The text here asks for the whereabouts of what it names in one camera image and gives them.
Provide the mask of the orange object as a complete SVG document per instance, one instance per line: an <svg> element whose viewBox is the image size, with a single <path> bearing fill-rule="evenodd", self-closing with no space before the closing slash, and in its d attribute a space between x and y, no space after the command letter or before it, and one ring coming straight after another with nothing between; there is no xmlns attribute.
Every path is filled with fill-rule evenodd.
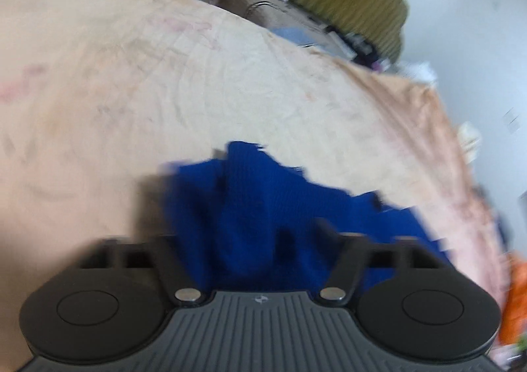
<svg viewBox="0 0 527 372"><path fill-rule="evenodd" d="M502 345L519 343L526 331L526 261L508 254L510 286L502 313L498 340Z"/></svg>

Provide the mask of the brown patterned pillow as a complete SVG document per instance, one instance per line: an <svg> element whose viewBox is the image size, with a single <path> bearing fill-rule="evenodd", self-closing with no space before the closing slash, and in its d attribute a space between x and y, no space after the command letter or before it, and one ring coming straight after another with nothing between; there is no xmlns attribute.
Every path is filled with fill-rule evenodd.
<svg viewBox="0 0 527 372"><path fill-rule="evenodd" d="M356 52L333 28L288 0L205 0L302 47L322 51L348 61Z"/></svg>

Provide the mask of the white quilt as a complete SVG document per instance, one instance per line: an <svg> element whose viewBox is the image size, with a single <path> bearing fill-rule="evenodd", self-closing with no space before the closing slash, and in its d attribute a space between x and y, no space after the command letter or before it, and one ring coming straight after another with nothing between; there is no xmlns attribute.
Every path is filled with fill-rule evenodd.
<svg viewBox="0 0 527 372"><path fill-rule="evenodd" d="M469 121L457 127L457 140L463 151L463 158L467 164L472 163L477 157L482 144L482 134Z"/></svg>

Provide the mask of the pink floral bed sheet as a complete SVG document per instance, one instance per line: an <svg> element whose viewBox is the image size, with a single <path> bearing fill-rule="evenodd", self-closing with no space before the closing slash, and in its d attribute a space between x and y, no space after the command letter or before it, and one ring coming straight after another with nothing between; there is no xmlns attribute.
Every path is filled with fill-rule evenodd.
<svg viewBox="0 0 527 372"><path fill-rule="evenodd" d="M26 297L98 238L162 225L156 175L233 140L412 208L499 303L498 231L435 89L198 0L1 0L1 368Z"/></svg>

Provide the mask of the blue beaded sweater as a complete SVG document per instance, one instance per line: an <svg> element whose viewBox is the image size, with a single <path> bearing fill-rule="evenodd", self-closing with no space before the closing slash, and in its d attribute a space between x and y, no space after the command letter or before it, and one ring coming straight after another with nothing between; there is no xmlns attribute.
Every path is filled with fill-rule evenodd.
<svg viewBox="0 0 527 372"><path fill-rule="evenodd" d="M232 142L225 157L167 170L164 218L202 291L316 293L340 256L341 233L380 244L413 236L440 254L410 210L374 192L317 185L256 144Z"/></svg>

